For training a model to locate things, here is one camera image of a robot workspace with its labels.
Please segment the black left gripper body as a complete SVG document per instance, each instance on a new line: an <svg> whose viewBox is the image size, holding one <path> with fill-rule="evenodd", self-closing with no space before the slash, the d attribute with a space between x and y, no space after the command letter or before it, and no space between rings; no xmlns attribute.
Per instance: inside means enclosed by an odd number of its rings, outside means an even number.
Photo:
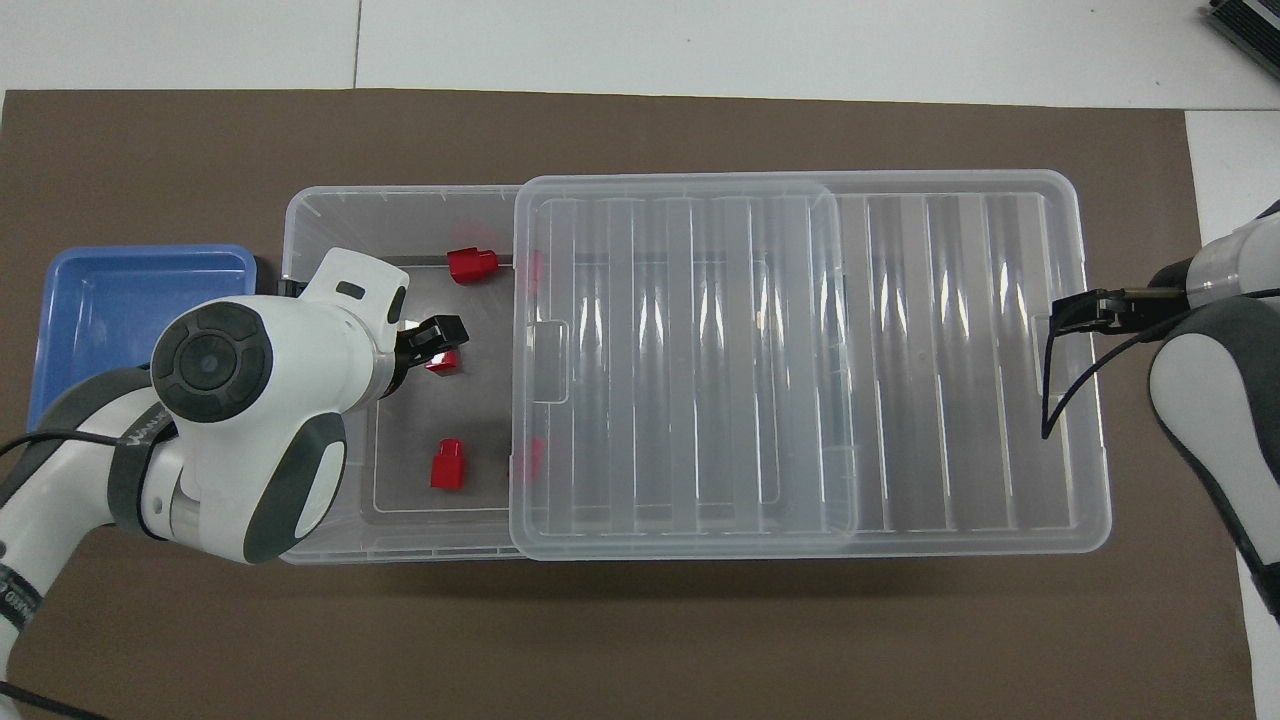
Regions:
<svg viewBox="0 0 1280 720"><path fill-rule="evenodd" d="M408 370L420 366L428 360L426 354L428 328L416 325L396 332L396 346L390 379L383 392L383 398L393 395L404 382Z"/></svg>

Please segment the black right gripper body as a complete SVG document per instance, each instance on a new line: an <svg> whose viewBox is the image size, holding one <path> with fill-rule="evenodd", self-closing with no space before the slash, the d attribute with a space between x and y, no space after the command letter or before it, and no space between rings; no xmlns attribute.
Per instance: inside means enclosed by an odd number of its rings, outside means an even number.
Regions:
<svg viewBox="0 0 1280 720"><path fill-rule="evenodd" d="M1190 309L1187 282L1192 258L1157 270L1146 286L1124 290L1130 328L1151 328Z"/></svg>

